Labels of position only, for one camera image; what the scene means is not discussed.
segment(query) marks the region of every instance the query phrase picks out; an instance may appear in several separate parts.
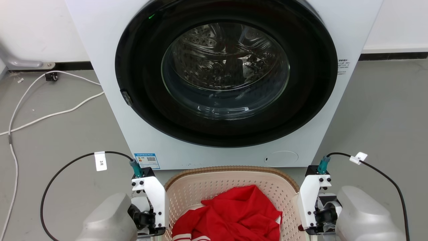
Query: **red garment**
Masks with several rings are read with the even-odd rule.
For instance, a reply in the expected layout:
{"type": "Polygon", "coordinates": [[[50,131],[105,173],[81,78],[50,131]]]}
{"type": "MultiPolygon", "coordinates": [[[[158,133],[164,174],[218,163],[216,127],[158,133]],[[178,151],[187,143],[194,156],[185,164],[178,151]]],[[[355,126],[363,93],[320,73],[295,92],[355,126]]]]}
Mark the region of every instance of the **red garment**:
{"type": "Polygon", "coordinates": [[[205,207],[189,210],[172,229],[173,241],[278,241],[282,212],[252,185],[235,187],[211,200],[205,207]]]}

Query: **white stripe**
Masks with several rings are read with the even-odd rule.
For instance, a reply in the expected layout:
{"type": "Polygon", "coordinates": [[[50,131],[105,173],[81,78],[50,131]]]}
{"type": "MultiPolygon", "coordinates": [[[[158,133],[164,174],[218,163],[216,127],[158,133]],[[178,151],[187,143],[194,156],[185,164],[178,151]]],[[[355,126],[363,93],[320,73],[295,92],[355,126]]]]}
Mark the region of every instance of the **white stripe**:
{"type": "Polygon", "coordinates": [[[179,238],[188,238],[188,239],[190,239],[191,237],[192,237],[192,235],[190,233],[179,234],[179,235],[174,236],[172,238],[172,241],[177,240],[179,238]]]}
{"type": "Polygon", "coordinates": [[[210,238],[208,238],[207,236],[201,236],[201,237],[199,237],[199,238],[192,239],[192,241],[199,241],[199,240],[201,240],[201,239],[211,240],[211,239],[210,239],[210,238]]]}

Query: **white wall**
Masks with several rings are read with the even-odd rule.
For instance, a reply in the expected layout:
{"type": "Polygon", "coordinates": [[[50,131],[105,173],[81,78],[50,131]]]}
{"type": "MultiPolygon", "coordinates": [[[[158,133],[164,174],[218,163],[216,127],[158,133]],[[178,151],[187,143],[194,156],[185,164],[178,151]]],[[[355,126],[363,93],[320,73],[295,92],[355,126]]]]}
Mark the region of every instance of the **white wall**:
{"type": "MultiPolygon", "coordinates": [[[[17,57],[88,61],[64,0],[0,0],[0,41],[17,57]]],[[[365,53],[428,51],[428,1],[385,0],[365,53]]]]}
{"type": "Polygon", "coordinates": [[[64,0],[0,0],[0,41],[21,59],[89,60],[64,0]]]}
{"type": "Polygon", "coordinates": [[[428,51],[428,1],[384,0],[363,53],[428,51]]]}

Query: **basket rim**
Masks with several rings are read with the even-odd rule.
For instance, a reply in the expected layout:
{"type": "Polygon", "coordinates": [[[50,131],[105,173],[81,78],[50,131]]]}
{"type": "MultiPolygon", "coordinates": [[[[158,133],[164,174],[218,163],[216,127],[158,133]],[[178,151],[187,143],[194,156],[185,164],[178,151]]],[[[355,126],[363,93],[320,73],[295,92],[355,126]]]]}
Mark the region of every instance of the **basket rim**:
{"type": "Polygon", "coordinates": [[[168,191],[171,185],[180,178],[183,178],[189,175],[210,173],[210,172],[266,172],[266,173],[278,175],[284,178],[285,180],[287,180],[288,183],[291,184],[291,186],[294,188],[296,193],[298,193],[300,190],[299,185],[296,183],[296,181],[293,178],[291,178],[288,174],[285,174],[284,172],[275,168],[261,167],[261,166],[213,166],[213,167],[189,169],[176,174],[165,183],[164,185],[165,191],[168,191]]]}

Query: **front-loading washing machine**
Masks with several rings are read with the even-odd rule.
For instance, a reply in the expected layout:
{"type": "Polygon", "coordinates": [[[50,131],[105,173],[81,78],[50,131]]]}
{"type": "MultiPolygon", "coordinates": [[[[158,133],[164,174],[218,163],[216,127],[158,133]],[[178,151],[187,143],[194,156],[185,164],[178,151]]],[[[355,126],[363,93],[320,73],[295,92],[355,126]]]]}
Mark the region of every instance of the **front-loading washing machine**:
{"type": "Polygon", "coordinates": [[[153,169],[308,166],[382,4],[66,2],[131,152],[153,169]]]}

